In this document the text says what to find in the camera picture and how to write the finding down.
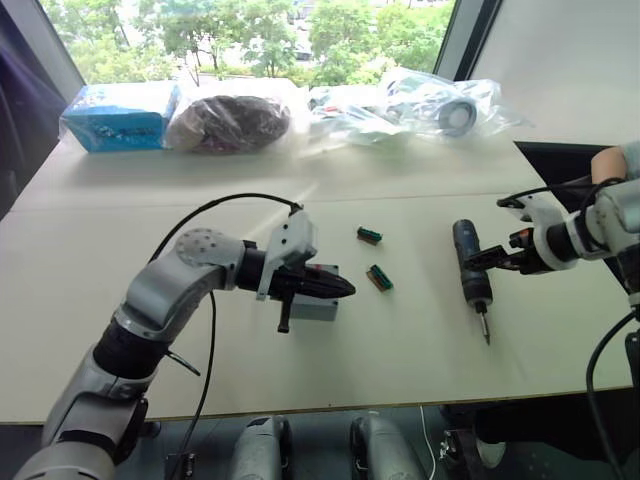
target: black cable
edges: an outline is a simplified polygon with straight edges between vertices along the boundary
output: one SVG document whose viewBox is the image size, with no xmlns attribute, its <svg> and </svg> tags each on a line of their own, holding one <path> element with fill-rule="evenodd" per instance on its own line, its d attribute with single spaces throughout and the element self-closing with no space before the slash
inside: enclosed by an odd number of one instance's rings
<svg viewBox="0 0 640 480">
<path fill-rule="evenodd" d="M 292 211 L 296 211 L 296 210 L 301 210 L 302 209 L 302 206 L 297 204 L 296 202 L 292 202 L 291 200 L 287 200 L 285 198 L 276 197 L 275 195 L 268 195 L 266 193 L 237 193 L 235 195 L 227 195 L 226 197 L 220 197 L 220 198 L 217 198 L 215 200 L 211 200 L 210 202 L 207 202 L 204 205 L 196 208 L 193 212 L 191 212 L 189 215 L 187 215 L 182 220 L 180 220 L 169 231 L 169 233 L 167 233 L 165 235 L 165 237 L 162 239 L 162 241 L 160 242 L 160 245 L 158 245 L 158 248 L 156 248 L 155 252 L 153 252 L 153 255 L 151 255 L 151 258 L 149 259 L 149 262 L 154 261 L 155 259 L 157 259 L 160 256 L 160 253 L 162 253 L 162 250 L 164 250 L 164 247 L 167 246 L 167 243 L 169 243 L 171 238 L 173 238 L 173 236 L 178 232 L 178 230 L 180 230 L 193 217 L 195 217 L 196 215 L 201 214 L 202 212 L 206 212 L 207 210 L 209 210 L 209 209 L 211 209 L 211 208 L 213 208 L 213 207 L 215 207 L 217 205 L 220 205 L 223 202 L 228 202 L 229 200 L 236 200 L 238 198 L 265 198 L 267 200 L 273 200 L 274 202 L 279 202 L 279 203 L 283 203 L 285 205 L 288 205 L 289 207 L 291 207 Z"/>
<path fill-rule="evenodd" d="M 217 198 L 215 200 L 211 200 L 210 202 L 205 203 L 204 205 L 196 208 L 194 211 L 192 211 L 191 213 L 189 213 L 187 216 L 185 216 L 184 218 L 182 218 L 182 220 L 180 220 L 170 231 L 169 233 L 167 233 L 164 238 L 162 239 L 162 241 L 160 242 L 160 244 L 158 245 L 158 247 L 156 248 L 156 250 L 153 252 L 153 255 L 151 255 L 151 258 L 149 259 L 149 261 L 147 263 L 151 263 L 152 261 L 156 260 L 160 254 L 162 253 L 162 251 L 164 250 L 164 248 L 167 246 L 167 244 L 171 241 L 171 239 L 175 236 L 175 234 L 192 218 L 194 218 L 195 216 L 206 212 L 207 210 L 220 205 L 221 203 L 230 201 L 230 200 L 236 200 L 238 198 L 264 198 L 266 200 L 273 200 L 274 202 L 279 202 L 279 203 L 283 203 L 285 205 L 288 205 L 291 208 L 292 212 L 295 212 L 297 210 L 301 210 L 302 206 L 299 205 L 296 202 L 292 202 L 290 200 L 287 200 L 285 198 L 281 198 L 281 197 L 277 197 L 275 195 L 269 195 L 266 193 L 238 193 L 238 194 L 234 194 L 234 195 L 227 195 L 226 197 L 220 197 Z M 196 428 L 196 425 L 198 423 L 198 421 L 200 420 L 200 414 L 202 413 L 202 409 L 204 407 L 204 403 L 207 399 L 207 393 L 209 392 L 209 384 L 211 382 L 211 376 L 213 374 L 213 356 L 214 356 L 214 352 L 215 352 L 215 344 L 216 344 L 216 300 L 215 297 L 213 296 L 213 292 L 209 292 L 209 298 L 211 299 L 211 308 L 212 308 L 212 314 L 211 314 L 211 345 L 209 347 L 209 362 L 207 364 L 207 373 L 205 376 L 205 380 L 204 380 L 204 385 L 202 388 L 202 394 L 200 395 L 200 401 L 198 402 L 198 407 L 196 408 L 196 412 L 194 413 L 193 417 L 191 418 L 191 423 L 189 424 L 189 427 L 187 428 L 187 431 L 184 434 L 184 437 L 182 438 L 182 442 L 180 444 L 180 449 L 179 449 L 179 453 L 178 456 L 176 458 L 176 463 L 173 465 L 173 469 L 171 471 L 171 476 L 169 477 L 171 480 L 173 480 L 173 477 L 175 476 L 178 466 L 182 464 L 182 457 L 183 455 L 187 452 L 187 448 L 189 446 L 189 441 L 191 440 L 191 436 L 193 435 L 193 431 Z"/>
<path fill-rule="evenodd" d="M 591 248 L 591 245 L 595 245 L 600 250 L 604 250 L 605 252 L 608 252 L 609 248 L 607 248 L 606 245 L 596 240 L 591 234 L 591 232 L 589 231 L 589 229 L 587 228 L 587 208 L 589 208 L 589 202 L 591 202 L 591 200 L 595 198 L 596 194 L 603 188 L 608 187 L 610 185 L 616 185 L 622 182 L 624 182 L 624 180 L 621 178 L 608 178 L 607 180 L 600 182 L 599 184 L 593 186 L 591 191 L 584 198 L 584 200 L 582 200 L 582 203 L 580 204 L 580 213 L 576 218 L 576 222 L 578 223 L 578 227 L 580 229 L 578 233 L 581 237 L 582 243 L 584 244 L 584 248 L 586 248 L 591 252 L 593 251 L 593 249 Z"/>
<path fill-rule="evenodd" d="M 176 475 L 178 470 L 178 466 L 182 464 L 182 456 L 187 453 L 187 448 L 189 447 L 189 441 L 191 440 L 191 435 L 193 435 L 193 431 L 196 428 L 196 424 L 200 420 L 200 414 L 202 413 L 202 408 L 204 407 L 204 402 L 207 399 L 207 393 L 209 392 L 209 384 L 211 382 L 211 375 L 213 373 L 213 355 L 216 349 L 216 299 L 213 296 L 213 292 L 209 292 L 209 298 L 211 299 L 211 344 L 209 346 L 209 361 L 207 364 L 207 374 L 204 378 L 204 385 L 202 387 L 202 394 L 200 395 L 200 401 L 198 402 L 198 407 L 196 408 L 196 412 L 193 414 L 191 418 L 191 423 L 187 428 L 187 431 L 182 437 L 182 442 L 180 444 L 180 449 L 178 450 L 178 456 L 176 458 L 176 463 L 173 465 L 173 469 L 171 470 L 171 475 L 169 476 L 170 480 Z"/>
<path fill-rule="evenodd" d="M 591 408 L 591 414 L 593 415 L 593 421 L 596 424 L 596 429 L 598 431 L 598 435 L 600 437 L 600 441 L 602 442 L 602 447 L 604 449 L 604 453 L 613 469 L 613 473 L 615 477 L 619 480 L 624 480 L 625 476 L 622 473 L 622 468 L 620 467 L 620 462 L 618 462 L 618 458 L 616 457 L 615 452 L 613 451 L 613 446 L 611 445 L 611 439 L 607 433 L 607 430 L 604 427 L 604 422 L 602 421 L 602 415 L 600 413 L 600 408 L 598 407 L 598 403 L 596 401 L 596 394 L 593 389 L 593 371 L 595 370 L 596 363 L 600 358 L 600 354 L 607 346 L 607 343 L 618 333 L 622 328 L 633 320 L 635 314 L 634 312 L 629 313 L 626 317 L 616 323 L 611 330 L 607 332 L 607 334 L 602 337 L 602 340 L 598 342 L 595 350 L 591 354 L 591 358 L 589 359 L 589 365 L 587 366 L 587 399 L 589 400 L 589 407 Z"/>
<path fill-rule="evenodd" d="M 525 195 L 533 195 L 534 193 L 541 193 L 541 192 L 553 192 L 554 190 L 587 190 L 587 189 L 592 189 L 593 187 L 595 187 L 596 185 L 593 185 L 591 183 L 586 184 L 586 185 L 567 185 L 566 183 L 561 183 L 558 185 L 547 185 L 545 187 L 538 187 L 538 188 L 532 188 L 531 190 L 525 190 L 523 192 L 519 192 L 519 193 L 514 193 L 513 195 L 509 195 L 508 197 L 504 197 L 501 198 L 500 200 L 498 200 L 499 202 L 508 202 L 510 200 L 517 200 L 520 197 L 524 197 Z"/>
</svg>

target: small battery pack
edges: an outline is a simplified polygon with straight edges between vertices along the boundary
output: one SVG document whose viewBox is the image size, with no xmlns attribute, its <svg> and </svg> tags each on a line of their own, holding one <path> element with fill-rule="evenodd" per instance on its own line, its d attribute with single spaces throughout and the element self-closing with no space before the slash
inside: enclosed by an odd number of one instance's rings
<svg viewBox="0 0 640 480">
<path fill-rule="evenodd" d="M 307 264 L 307 266 L 334 275 L 339 274 L 337 265 Z M 291 303 L 291 318 L 296 319 L 333 321 L 336 319 L 337 312 L 337 298 L 315 298 L 296 294 Z"/>
<path fill-rule="evenodd" d="M 367 277 L 378 287 L 378 290 L 384 292 L 393 288 L 393 282 L 389 280 L 389 277 L 382 271 L 377 265 L 371 265 L 371 268 L 367 272 Z"/>
<path fill-rule="evenodd" d="M 374 232 L 368 228 L 360 227 L 357 232 L 358 238 L 363 242 L 370 243 L 371 245 L 377 245 L 382 240 L 382 234 Z"/>
</svg>

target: drill bit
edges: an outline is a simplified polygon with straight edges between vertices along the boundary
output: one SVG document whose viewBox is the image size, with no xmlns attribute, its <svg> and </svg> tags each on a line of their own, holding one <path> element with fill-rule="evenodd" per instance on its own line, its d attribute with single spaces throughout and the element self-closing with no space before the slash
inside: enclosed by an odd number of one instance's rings
<svg viewBox="0 0 640 480">
<path fill-rule="evenodd" d="M 480 321 L 482 323 L 482 334 L 487 342 L 487 345 L 491 345 L 491 334 L 489 333 L 489 326 L 487 325 L 487 317 L 484 312 L 480 312 Z"/>
</svg>

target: white wall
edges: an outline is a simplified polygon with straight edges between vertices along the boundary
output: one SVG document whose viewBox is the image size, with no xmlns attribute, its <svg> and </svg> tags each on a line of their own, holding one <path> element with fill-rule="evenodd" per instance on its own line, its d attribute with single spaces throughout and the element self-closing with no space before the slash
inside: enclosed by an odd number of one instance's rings
<svg viewBox="0 0 640 480">
<path fill-rule="evenodd" d="M 640 138 L 640 1 L 503 0 L 473 78 L 535 128 L 515 140 L 619 144 Z"/>
</svg>

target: white table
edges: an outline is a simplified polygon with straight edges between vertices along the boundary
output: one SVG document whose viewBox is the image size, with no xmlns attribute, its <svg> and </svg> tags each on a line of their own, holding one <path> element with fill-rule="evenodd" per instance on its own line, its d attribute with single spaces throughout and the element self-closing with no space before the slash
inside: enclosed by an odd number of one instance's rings
<svg viewBox="0 0 640 480">
<path fill-rule="evenodd" d="M 65 193 L 63 185 L 70 182 L 71 171 L 84 168 L 82 162 L 67 166 L 69 177 L 58 175 L 48 164 L 0 223 L 0 380 L 7 386 L 0 422 L 44 420 L 161 236 L 193 208 L 188 203 L 172 205 L 179 190 L 188 191 L 189 178 L 200 185 L 199 193 L 189 198 L 204 200 L 198 197 L 206 190 L 202 179 L 178 175 L 183 158 L 160 157 L 173 171 L 166 178 L 167 187 L 159 188 L 154 177 L 153 188 L 138 196 L 125 189 L 124 200 L 115 194 L 116 178 L 104 179 L 98 188 L 101 193 L 95 196 L 90 180 L 96 177 L 92 176 L 86 185 L 80 182 Z M 119 171 L 125 170 L 124 160 L 111 158 L 119 161 Z M 137 171 L 143 183 L 142 167 L 134 156 L 127 158 L 128 168 Z M 541 183 L 535 173 L 524 174 L 530 167 L 516 151 L 510 158 L 523 175 L 510 180 L 494 172 L 504 193 L 514 190 L 510 183 L 518 188 Z M 151 160 L 147 153 L 141 165 Z M 54 155 L 50 161 L 64 169 L 68 158 Z M 215 171 L 209 165 L 206 168 Z M 411 172 L 390 175 L 397 185 L 407 186 L 417 176 Z M 445 177 L 444 171 L 435 175 Z M 626 295 L 600 262 L 582 262 L 570 271 L 532 277 L 492 271 L 495 302 L 489 313 L 492 343 L 487 347 L 475 314 L 462 300 L 451 225 L 459 218 L 472 219 L 483 246 L 490 246 L 505 244 L 508 234 L 522 224 L 495 206 L 501 195 L 455 191 L 456 185 L 464 190 L 474 183 L 469 175 L 456 184 L 453 177 L 459 175 L 463 174 L 452 172 L 450 181 L 444 182 L 449 190 L 437 195 L 425 190 L 416 198 L 400 192 L 397 196 L 402 198 L 373 199 L 375 192 L 365 192 L 363 184 L 363 196 L 368 195 L 364 200 L 344 198 L 348 189 L 331 190 L 324 180 L 316 179 L 318 188 L 306 200 L 319 230 L 315 260 L 340 265 L 341 274 L 358 293 L 341 301 L 335 322 L 293 319 L 289 335 L 276 333 L 279 303 L 257 302 L 252 292 L 218 293 L 216 366 L 204 414 L 448 403 L 583 391 L 589 355 L 609 326 L 626 313 Z M 422 176 L 428 177 L 427 167 Z M 532 181 L 523 184 L 526 176 Z M 224 187 L 214 182 L 208 198 L 246 190 L 255 180 L 242 175 L 232 178 L 227 177 Z M 267 178 L 265 184 L 275 186 L 278 181 Z M 289 182 L 297 179 L 291 175 L 281 181 L 292 185 Z M 382 179 L 379 184 L 386 185 Z M 283 194 L 275 187 L 255 189 Z M 166 204 L 161 203 L 164 190 Z M 393 196 L 391 190 L 387 190 L 389 196 Z M 41 191 L 57 200 L 40 204 L 46 196 L 40 196 Z M 314 197 L 319 192 L 335 198 Z M 109 195 L 114 205 L 107 204 Z M 72 204 L 80 198 L 86 202 Z M 216 208 L 191 226 L 215 226 L 264 246 L 285 213 L 286 209 L 269 202 L 238 202 Z M 383 232 L 383 242 L 372 247 L 356 240 L 360 224 Z M 383 294 L 369 282 L 365 271 L 373 263 L 388 273 L 394 290 Z M 174 345 L 201 370 L 206 367 L 210 331 L 206 303 Z M 596 371 L 599 387 L 631 383 L 622 338 L 623 334 L 617 336 L 602 356 Z M 202 379 L 163 360 L 149 392 L 150 417 L 191 415 L 201 383 Z"/>
<path fill-rule="evenodd" d="M 540 183 L 506 137 L 455 148 L 414 139 L 379 148 L 301 147 L 291 156 L 210 157 L 162 151 L 89 155 L 67 136 L 13 211 L 190 206 L 251 191 L 303 202 L 412 198 L 504 193 Z"/>
</svg>

